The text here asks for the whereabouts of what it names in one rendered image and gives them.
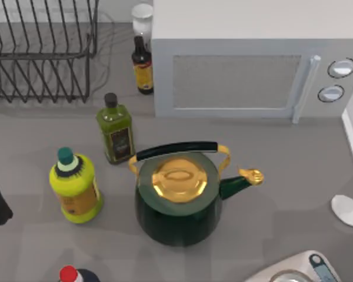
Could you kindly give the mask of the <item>white rounded object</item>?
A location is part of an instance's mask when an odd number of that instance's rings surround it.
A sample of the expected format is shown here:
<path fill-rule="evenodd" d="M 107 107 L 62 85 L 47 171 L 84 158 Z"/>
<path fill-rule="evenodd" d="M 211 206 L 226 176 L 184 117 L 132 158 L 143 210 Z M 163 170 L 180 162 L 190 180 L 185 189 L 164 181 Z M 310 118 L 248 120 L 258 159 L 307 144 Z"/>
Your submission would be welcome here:
<path fill-rule="evenodd" d="M 353 199 L 338 194 L 331 200 L 331 209 L 337 218 L 348 226 L 353 227 Z"/>

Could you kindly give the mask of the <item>dark bottle with red cap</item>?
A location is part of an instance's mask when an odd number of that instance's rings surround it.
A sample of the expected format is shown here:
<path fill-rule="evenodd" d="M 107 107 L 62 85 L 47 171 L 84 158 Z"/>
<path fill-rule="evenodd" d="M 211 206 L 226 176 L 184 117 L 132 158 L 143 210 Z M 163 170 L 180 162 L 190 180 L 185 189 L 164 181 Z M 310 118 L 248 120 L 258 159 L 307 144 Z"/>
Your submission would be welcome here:
<path fill-rule="evenodd" d="M 58 282 L 101 282 L 91 270 L 75 268 L 72 265 L 63 266 L 59 271 Z"/>

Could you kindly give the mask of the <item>dark green and gold kettle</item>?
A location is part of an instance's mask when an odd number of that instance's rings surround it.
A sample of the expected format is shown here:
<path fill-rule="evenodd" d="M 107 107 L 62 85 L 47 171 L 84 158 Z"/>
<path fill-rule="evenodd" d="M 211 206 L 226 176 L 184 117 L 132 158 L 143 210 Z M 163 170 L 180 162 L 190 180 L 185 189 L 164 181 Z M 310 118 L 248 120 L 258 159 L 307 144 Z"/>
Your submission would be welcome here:
<path fill-rule="evenodd" d="M 216 228 L 222 202 L 264 181 L 258 169 L 239 169 L 223 178 L 229 148 L 213 141 L 160 145 L 136 153 L 128 165 L 136 176 L 135 211 L 153 240 L 186 247 L 205 240 Z"/>

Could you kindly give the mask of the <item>pale grey rounded appliance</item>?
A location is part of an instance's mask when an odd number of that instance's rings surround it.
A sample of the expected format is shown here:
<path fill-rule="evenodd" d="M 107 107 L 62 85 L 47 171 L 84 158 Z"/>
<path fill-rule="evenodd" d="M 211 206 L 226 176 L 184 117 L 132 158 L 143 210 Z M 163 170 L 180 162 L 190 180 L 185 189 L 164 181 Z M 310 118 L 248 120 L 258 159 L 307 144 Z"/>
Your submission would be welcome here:
<path fill-rule="evenodd" d="M 244 282 L 321 282 L 309 263 L 309 256 L 319 254 L 334 276 L 343 282 L 328 259 L 316 250 L 307 250 L 281 260 L 247 278 Z"/>

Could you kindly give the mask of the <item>dark bottle with yellow label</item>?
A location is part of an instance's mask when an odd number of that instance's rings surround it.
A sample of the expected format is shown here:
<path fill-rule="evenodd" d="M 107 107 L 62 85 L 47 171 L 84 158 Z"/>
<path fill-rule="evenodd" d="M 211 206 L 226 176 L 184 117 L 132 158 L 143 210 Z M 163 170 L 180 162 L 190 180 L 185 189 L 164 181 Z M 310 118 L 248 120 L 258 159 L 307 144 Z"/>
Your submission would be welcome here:
<path fill-rule="evenodd" d="M 150 95 L 154 92 L 152 55 L 145 47 L 141 35 L 134 37 L 135 49 L 131 55 L 134 66 L 136 86 L 143 95 Z"/>

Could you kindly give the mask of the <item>large white microwave knob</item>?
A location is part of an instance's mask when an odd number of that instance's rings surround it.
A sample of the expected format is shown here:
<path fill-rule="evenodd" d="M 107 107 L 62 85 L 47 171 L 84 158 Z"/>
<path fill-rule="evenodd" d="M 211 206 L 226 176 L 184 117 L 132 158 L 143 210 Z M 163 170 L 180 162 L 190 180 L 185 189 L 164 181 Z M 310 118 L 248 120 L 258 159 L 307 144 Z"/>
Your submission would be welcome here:
<path fill-rule="evenodd" d="M 330 77 L 341 79 L 353 73 L 353 59 L 345 58 L 338 61 L 333 61 L 327 70 Z"/>

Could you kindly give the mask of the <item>yellow-green bottle, teal cap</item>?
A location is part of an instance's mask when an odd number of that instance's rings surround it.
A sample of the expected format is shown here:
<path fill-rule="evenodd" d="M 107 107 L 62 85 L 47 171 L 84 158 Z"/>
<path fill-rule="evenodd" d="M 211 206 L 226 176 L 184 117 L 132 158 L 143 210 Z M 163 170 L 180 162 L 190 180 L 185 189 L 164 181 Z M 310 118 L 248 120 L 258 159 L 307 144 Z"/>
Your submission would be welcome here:
<path fill-rule="evenodd" d="M 87 223 L 103 206 L 94 164 L 70 147 L 58 149 L 57 157 L 58 161 L 49 172 L 49 184 L 59 200 L 61 212 L 72 223 Z"/>

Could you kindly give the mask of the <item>pale microwave oven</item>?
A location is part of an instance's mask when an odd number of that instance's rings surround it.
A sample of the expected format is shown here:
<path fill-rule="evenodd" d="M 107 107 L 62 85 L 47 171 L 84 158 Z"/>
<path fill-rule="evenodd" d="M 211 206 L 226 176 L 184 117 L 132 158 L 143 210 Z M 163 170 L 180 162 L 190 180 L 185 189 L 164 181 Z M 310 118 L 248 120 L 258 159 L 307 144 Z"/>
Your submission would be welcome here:
<path fill-rule="evenodd" d="M 341 116 L 353 96 L 353 73 L 327 72 L 353 59 L 353 0 L 154 0 L 151 47 L 158 117 L 292 121 L 314 55 L 300 119 Z M 321 102 L 333 85 L 342 98 Z"/>

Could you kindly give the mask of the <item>small white microwave knob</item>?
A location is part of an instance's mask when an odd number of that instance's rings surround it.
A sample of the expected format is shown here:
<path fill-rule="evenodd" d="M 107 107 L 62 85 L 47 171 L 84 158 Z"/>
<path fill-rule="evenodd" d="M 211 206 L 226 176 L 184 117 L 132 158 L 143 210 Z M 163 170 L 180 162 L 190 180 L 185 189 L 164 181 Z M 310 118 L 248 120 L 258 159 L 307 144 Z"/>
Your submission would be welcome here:
<path fill-rule="evenodd" d="M 340 85 L 333 85 L 326 88 L 322 88 L 318 92 L 318 99 L 323 103 L 332 103 L 340 100 L 344 95 L 344 88 Z"/>

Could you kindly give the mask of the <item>white jar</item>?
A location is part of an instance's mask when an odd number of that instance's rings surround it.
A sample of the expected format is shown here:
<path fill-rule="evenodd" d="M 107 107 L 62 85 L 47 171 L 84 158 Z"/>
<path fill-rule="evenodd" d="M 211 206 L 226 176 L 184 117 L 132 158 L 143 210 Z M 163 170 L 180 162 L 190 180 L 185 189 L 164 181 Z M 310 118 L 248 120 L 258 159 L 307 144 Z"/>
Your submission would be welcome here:
<path fill-rule="evenodd" d="M 134 33 L 143 37 L 147 47 L 151 42 L 153 11 L 153 6 L 146 3 L 135 5 L 131 11 Z"/>

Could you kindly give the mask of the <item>green oil bottle, black cap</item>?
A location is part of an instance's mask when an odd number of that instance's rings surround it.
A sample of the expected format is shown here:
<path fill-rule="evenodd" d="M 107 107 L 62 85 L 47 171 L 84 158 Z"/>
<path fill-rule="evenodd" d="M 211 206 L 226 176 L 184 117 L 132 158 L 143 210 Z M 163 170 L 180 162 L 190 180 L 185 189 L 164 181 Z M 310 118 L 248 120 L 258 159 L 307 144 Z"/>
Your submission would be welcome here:
<path fill-rule="evenodd" d="M 108 161 L 116 165 L 135 154 L 132 134 L 132 117 L 127 108 L 118 103 L 114 93 L 104 96 L 105 107 L 96 114 Z"/>

